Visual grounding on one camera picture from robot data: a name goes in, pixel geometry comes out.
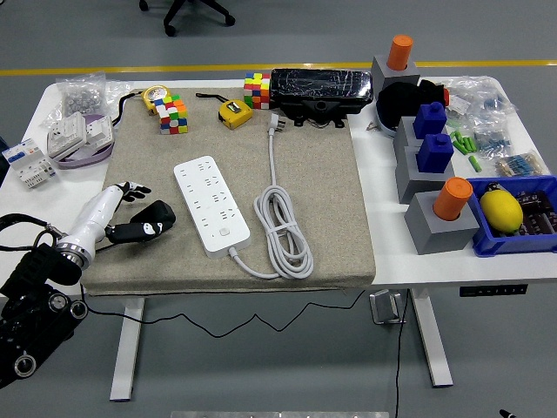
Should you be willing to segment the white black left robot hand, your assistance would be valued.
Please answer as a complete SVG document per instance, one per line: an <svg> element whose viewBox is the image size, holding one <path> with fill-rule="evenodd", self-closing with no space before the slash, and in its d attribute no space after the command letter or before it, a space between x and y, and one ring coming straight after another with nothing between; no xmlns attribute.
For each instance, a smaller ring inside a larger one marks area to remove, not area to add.
<svg viewBox="0 0 557 418"><path fill-rule="evenodd" d="M142 199L150 192L150 188L129 181L108 186L84 205L68 234L56 244L56 249L79 258L85 266L93 261L96 244L103 239L112 244L123 244L146 242L160 236L176 221L171 207L162 200L148 205L128 224L110 224L123 201Z"/></svg>

